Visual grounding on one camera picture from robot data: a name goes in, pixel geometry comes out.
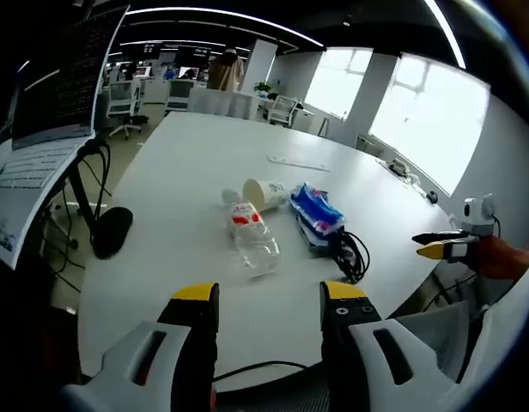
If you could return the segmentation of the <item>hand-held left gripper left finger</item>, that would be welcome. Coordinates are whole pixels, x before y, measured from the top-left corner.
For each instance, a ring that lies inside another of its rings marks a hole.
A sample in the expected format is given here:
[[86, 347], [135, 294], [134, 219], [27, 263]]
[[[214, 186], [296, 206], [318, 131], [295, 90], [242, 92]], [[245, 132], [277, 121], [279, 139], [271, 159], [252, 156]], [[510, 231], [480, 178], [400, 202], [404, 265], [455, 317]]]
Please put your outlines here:
[[143, 321], [102, 357], [84, 385], [67, 385], [67, 411], [212, 411], [219, 285], [182, 288], [155, 322]]

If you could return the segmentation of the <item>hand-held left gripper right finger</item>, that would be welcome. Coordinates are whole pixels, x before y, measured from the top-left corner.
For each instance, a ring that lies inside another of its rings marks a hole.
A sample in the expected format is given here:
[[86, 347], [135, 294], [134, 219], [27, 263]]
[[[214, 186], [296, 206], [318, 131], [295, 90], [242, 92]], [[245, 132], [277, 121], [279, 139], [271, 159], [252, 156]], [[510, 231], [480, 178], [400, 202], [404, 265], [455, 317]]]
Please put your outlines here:
[[361, 289], [320, 284], [331, 411], [438, 411], [458, 385], [466, 305], [383, 319]]

